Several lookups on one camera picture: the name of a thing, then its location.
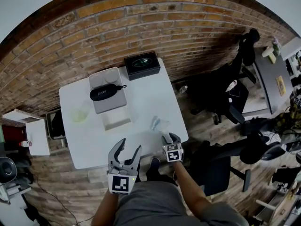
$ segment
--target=cable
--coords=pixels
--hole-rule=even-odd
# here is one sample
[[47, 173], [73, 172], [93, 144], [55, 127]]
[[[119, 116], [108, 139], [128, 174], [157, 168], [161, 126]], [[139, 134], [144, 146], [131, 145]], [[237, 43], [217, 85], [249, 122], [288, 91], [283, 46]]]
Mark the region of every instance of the cable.
[[76, 222], [75, 226], [79, 226], [80, 223], [86, 222], [86, 221], [88, 221], [88, 220], [90, 220], [90, 219], [92, 219], [92, 218], [94, 217], [94, 216], [92, 216], [92, 217], [89, 218], [89, 219], [86, 219], [86, 220], [77, 222], [77, 219], [76, 219], [76, 217], [74, 216], [74, 214], [71, 213], [71, 211], [70, 211], [69, 209], [67, 209], [67, 208], [63, 205], [63, 203], [62, 203], [56, 196], [54, 196], [53, 194], [47, 192], [44, 188], [42, 188], [41, 185], [39, 184], [39, 178], [38, 178], [38, 176], [36, 176], [36, 175], [34, 175], [34, 176], [37, 178], [37, 184], [38, 184], [38, 186], [40, 187], [40, 189], [41, 189], [43, 192], [45, 192], [45, 193], [47, 193], [47, 194], [53, 196], [53, 197], [54, 197], [54, 198], [62, 205], [62, 207], [63, 207], [65, 210], [67, 210], [67, 211], [74, 217], [75, 222]]

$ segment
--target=gray desk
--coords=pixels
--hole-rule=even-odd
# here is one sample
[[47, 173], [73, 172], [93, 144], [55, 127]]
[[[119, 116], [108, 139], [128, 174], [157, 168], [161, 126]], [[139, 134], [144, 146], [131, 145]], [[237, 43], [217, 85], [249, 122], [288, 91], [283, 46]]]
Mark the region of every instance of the gray desk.
[[[289, 99], [293, 91], [293, 86], [286, 69], [285, 62], [280, 56], [278, 56], [276, 63], [272, 64], [268, 57], [261, 56], [263, 51], [264, 48], [255, 48], [256, 59], [254, 63], [254, 69], [265, 95], [267, 109], [243, 113], [243, 116], [245, 117], [266, 113], [275, 113], [278, 108], [280, 108]], [[276, 78], [279, 76], [282, 76], [286, 89], [286, 93], [282, 96], [280, 95], [276, 81]]]

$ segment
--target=black office chair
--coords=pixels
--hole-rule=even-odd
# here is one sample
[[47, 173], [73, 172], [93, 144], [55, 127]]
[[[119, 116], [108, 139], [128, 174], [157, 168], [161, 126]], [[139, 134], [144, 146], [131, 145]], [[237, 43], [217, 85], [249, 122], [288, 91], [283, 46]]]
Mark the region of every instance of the black office chair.
[[230, 180], [230, 172], [244, 181], [243, 192], [246, 192], [250, 185], [251, 171], [245, 173], [231, 167], [231, 157], [240, 156], [242, 162], [254, 164], [265, 153], [280, 145], [266, 145], [269, 137], [259, 134], [249, 135], [246, 139], [228, 143], [224, 146], [213, 145], [205, 141], [190, 159], [188, 172], [196, 183], [203, 187], [206, 196], [217, 194], [227, 190]]
[[[225, 64], [219, 69], [201, 74], [187, 83], [187, 92], [197, 106], [196, 109], [191, 111], [192, 114], [198, 114], [207, 109], [216, 114], [215, 124], [221, 123], [221, 115], [225, 115], [235, 124], [242, 124], [245, 121], [242, 111], [249, 91], [238, 79], [248, 77], [253, 83], [256, 83], [253, 74], [245, 67], [241, 70], [241, 65], [242, 62], [246, 66], [254, 63], [255, 52], [253, 46], [259, 39], [258, 31], [251, 29], [249, 33], [242, 36], [238, 54], [231, 65]], [[226, 92], [226, 89], [234, 80], [237, 80], [238, 84], [232, 90]]]

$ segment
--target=wooden floor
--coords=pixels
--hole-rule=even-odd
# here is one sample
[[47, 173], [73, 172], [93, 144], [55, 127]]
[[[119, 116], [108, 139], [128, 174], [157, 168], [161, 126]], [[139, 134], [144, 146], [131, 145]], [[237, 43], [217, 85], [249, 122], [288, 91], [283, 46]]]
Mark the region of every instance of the wooden floor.
[[[190, 101], [187, 97], [179, 97], [178, 102], [189, 133], [189, 142], [200, 145], [201, 141], [209, 140], [212, 144], [223, 145], [241, 138], [237, 126], [229, 120], [224, 118], [223, 123], [215, 126], [207, 112], [202, 112], [198, 116], [190, 114]], [[150, 159], [151, 157], [141, 159], [142, 181], [145, 180], [145, 172]], [[242, 193], [242, 181], [232, 174], [228, 190], [216, 194], [212, 198], [212, 202], [225, 201], [243, 215], [246, 211], [250, 211], [250, 215], [253, 215], [258, 210], [255, 203], [256, 199], [262, 201], [269, 199], [271, 194], [265, 189], [265, 185], [270, 181], [275, 168], [280, 165], [298, 165], [295, 158], [289, 153], [286, 153], [281, 159], [275, 159], [268, 163], [261, 161], [254, 165], [246, 165], [239, 158], [232, 158], [231, 164], [240, 171], [252, 170], [251, 186], [246, 193]], [[166, 163], [162, 165], [160, 170], [162, 173], [171, 173], [172, 171]], [[58, 197], [63, 205], [74, 214], [78, 222], [93, 216], [107, 191], [106, 168], [76, 170], [69, 151], [57, 155], [33, 157], [32, 172], [38, 177], [40, 186]], [[72, 215], [63, 209], [53, 196], [45, 193], [37, 182], [33, 183], [32, 191], [26, 193], [25, 196], [52, 225], [71, 226], [75, 224]], [[80, 225], [88, 226], [90, 221]]]

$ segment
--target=black shoe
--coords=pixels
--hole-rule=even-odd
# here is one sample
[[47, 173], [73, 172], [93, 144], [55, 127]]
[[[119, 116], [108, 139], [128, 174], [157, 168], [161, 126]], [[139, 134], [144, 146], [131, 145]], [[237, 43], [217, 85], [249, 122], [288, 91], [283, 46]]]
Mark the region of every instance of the black shoe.
[[149, 170], [159, 170], [159, 167], [161, 165], [161, 162], [159, 160], [159, 158], [154, 157], [151, 162], [150, 162], [150, 169]]

